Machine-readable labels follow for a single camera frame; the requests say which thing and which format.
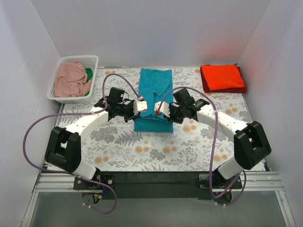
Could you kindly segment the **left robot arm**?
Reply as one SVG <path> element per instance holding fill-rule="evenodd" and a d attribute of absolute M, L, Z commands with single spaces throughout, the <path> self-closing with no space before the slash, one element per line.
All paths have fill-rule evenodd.
<path fill-rule="evenodd" d="M 101 98 L 91 109 L 91 114 L 74 123 L 52 129 L 45 153 L 45 161 L 55 167 L 84 178 L 90 189 L 100 186 L 100 170 L 82 159 L 81 143 L 99 126 L 119 116 L 124 121 L 140 117 L 138 101 L 124 99 L 125 91 L 111 88 L 108 96 Z"/>

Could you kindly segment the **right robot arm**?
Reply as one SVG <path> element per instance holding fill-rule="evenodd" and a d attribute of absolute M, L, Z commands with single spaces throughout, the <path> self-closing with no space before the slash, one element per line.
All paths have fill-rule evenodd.
<path fill-rule="evenodd" d="M 238 174 L 251 170 L 267 157 L 272 149 L 261 123 L 240 121 L 218 111 L 213 102 L 195 100 L 183 87 L 173 94 L 175 103 L 168 105 L 166 119 L 182 123 L 185 118 L 193 119 L 214 128 L 214 134 L 222 133 L 233 142 L 231 158 L 211 171 L 206 182 L 210 186 L 225 188 Z"/>

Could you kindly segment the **teal t-shirt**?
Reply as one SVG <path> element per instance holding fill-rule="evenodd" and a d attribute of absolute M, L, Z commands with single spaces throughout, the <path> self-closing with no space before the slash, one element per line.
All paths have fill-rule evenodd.
<path fill-rule="evenodd" d="M 139 94 L 147 102 L 148 109 L 134 120 L 136 132 L 173 132 L 173 123 L 168 122 L 164 115 L 157 115 L 154 107 L 164 97 L 166 103 L 173 102 L 173 95 L 167 94 L 173 89 L 172 70 L 141 69 Z"/>

